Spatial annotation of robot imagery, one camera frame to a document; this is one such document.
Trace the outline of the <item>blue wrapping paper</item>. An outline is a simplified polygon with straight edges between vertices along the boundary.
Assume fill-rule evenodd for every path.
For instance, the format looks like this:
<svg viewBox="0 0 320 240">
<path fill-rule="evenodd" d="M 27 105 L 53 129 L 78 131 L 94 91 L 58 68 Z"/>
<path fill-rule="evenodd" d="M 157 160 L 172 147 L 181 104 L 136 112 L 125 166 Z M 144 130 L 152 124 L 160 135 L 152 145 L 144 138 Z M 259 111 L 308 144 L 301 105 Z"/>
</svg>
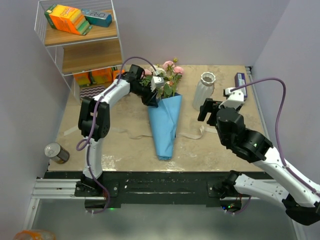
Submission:
<svg viewBox="0 0 320 240">
<path fill-rule="evenodd" d="M 158 107 L 149 106 L 148 117 L 156 156 L 161 161 L 172 159 L 178 127 L 182 95 L 163 98 Z"/>
</svg>

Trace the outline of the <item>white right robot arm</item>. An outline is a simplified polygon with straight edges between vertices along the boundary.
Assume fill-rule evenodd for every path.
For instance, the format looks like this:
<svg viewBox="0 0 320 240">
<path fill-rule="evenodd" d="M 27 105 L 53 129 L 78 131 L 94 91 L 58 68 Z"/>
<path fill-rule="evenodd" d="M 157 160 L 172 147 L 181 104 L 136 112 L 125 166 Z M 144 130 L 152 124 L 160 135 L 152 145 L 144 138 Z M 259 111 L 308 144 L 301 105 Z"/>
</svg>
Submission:
<svg viewBox="0 0 320 240">
<path fill-rule="evenodd" d="M 308 179 L 286 160 L 263 134 L 246 128 L 238 108 L 219 107 L 220 101 L 207 98 L 200 107 L 198 121 L 214 126 L 220 143 L 237 157 L 264 170 L 276 184 L 230 171 L 226 179 L 213 186 L 220 198 L 236 194 L 268 201 L 285 210 L 299 224 L 310 226 L 320 220 L 320 186 Z"/>
</svg>

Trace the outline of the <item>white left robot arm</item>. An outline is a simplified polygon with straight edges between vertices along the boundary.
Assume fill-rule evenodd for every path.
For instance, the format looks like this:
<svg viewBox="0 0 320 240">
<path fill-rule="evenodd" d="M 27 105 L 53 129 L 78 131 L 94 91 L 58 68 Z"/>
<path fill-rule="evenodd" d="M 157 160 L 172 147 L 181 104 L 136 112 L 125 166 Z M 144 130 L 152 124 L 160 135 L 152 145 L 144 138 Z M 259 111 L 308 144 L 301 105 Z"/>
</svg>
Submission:
<svg viewBox="0 0 320 240">
<path fill-rule="evenodd" d="M 119 74 L 102 93 L 82 99 L 78 128 L 83 139 L 76 145 L 76 150 L 85 150 L 81 183 L 86 185 L 86 191 L 92 196 L 99 196 L 104 190 L 99 178 L 103 173 L 103 141 L 111 127 L 111 108 L 129 93 L 140 97 L 145 106 L 158 107 L 158 88 L 164 84 L 164 79 L 159 75 L 143 78 L 144 73 L 142 67 L 133 64 L 129 71 Z"/>
</svg>

